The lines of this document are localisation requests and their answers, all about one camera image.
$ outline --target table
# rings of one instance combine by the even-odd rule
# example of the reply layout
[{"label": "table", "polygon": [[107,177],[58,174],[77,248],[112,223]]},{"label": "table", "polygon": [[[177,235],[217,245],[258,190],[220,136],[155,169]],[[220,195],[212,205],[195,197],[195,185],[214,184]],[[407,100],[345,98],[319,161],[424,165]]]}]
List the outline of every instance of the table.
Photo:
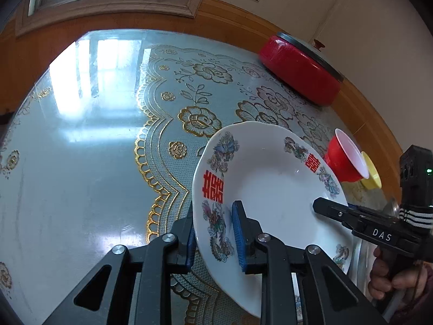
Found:
[{"label": "table", "polygon": [[[41,324],[116,244],[141,246],[169,231],[187,212],[209,138],[249,120],[288,128],[321,155],[336,127],[347,132],[332,109],[228,44],[112,30],[63,51],[1,147],[0,289],[24,324]],[[385,202],[360,183],[343,189],[351,203]],[[173,324],[258,324],[218,288],[199,253],[172,289]]]}]

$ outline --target yellow cup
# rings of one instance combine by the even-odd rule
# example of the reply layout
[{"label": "yellow cup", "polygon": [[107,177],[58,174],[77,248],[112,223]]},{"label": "yellow cup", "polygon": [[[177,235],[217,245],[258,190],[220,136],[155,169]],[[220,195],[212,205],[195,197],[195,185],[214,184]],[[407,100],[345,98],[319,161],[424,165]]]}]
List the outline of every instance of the yellow cup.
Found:
[{"label": "yellow cup", "polygon": [[373,164],[373,161],[369,158],[369,156],[366,154],[366,152],[362,152],[362,157],[364,158],[364,160],[367,164],[367,167],[369,168],[370,177],[367,179],[363,178],[361,180],[361,183],[367,189],[382,188],[382,181],[380,180],[379,173],[376,170],[376,167]]}]

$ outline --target wooden wainscoting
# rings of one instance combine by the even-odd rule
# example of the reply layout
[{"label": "wooden wainscoting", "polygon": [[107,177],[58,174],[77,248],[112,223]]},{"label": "wooden wainscoting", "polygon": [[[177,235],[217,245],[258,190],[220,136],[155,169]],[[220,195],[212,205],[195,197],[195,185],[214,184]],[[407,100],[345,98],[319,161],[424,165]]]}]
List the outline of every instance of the wooden wainscoting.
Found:
[{"label": "wooden wainscoting", "polygon": [[[14,111],[49,64],[73,41],[88,31],[117,28],[193,34],[252,52],[258,52],[270,36],[281,30],[260,17],[218,0],[203,0],[194,19],[157,13],[111,13],[55,23],[19,38],[15,37],[15,21],[12,20],[0,34],[0,114]],[[332,108],[376,164],[385,195],[399,200],[401,148],[385,122],[347,80]]]}]

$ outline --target human hand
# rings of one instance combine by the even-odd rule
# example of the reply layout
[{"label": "human hand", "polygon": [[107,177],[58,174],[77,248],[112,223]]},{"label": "human hand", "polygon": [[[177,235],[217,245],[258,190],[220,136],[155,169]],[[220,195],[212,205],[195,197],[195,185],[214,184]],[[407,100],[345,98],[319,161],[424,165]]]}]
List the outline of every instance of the human hand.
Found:
[{"label": "human hand", "polygon": [[421,268],[418,284],[416,284],[416,279],[418,278],[419,266],[411,267],[399,272],[394,276],[392,281],[390,281],[387,278],[389,267],[386,262],[382,260],[382,251],[379,247],[374,250],[373,255],[376,257],[376,260],[373,263],[370,273],[371,280],[368,285],[369,292],[373,298],[381,300],[385,297],[386,292],[393,289],[407,289],[406,294],[398,307],[401,309],[411,302],[414,292],[415,299],[423,294],[427,282],[426,268]]}]

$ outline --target red cup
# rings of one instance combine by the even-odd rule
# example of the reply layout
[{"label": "red cup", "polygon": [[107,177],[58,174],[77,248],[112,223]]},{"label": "red cup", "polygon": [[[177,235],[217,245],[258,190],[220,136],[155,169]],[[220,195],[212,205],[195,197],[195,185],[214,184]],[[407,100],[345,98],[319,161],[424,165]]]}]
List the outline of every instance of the red cup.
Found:
[{"label": "red cup", "polygon": [[356,182],[370,176],[367,163],[358,147],[338,128],[329,143],[325,162],[340,182]]}]

